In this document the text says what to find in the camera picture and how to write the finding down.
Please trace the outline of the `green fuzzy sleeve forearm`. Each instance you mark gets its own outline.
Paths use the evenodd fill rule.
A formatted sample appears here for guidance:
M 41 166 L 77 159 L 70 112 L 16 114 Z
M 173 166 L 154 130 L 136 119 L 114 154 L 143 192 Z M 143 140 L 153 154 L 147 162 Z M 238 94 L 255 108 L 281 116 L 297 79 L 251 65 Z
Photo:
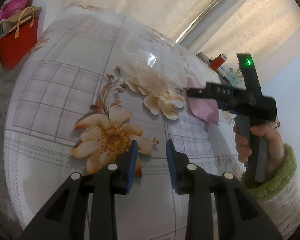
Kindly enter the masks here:
M 248 191 L 275 224 L 283 239 L 289 239 L 300 225 L 300 187 L 293 148 L 288 144 L 283 144 L 283 148 L 285 161 L 275 176 Z

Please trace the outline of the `person's right hand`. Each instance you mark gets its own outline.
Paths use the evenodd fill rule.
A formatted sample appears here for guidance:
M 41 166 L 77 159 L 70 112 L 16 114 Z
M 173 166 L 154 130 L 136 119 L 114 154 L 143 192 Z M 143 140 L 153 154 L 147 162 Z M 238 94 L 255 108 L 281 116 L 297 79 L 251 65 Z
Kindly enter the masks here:
M 274 175 L 283 165 L 286 158 L 285 147 L 279 132 L 273 129 L 269 124 L 261 124 L 253 126 L 251 133 L 257 137 L 264 138 L 268 141 L 268 162 L 267 176 Z M 234 126 L 236 151 L 238 152 L 238 160 L 246 163 L 252 154 L 252 150 L 248 146 L 246 137 L 239 134 L 237 126 Z

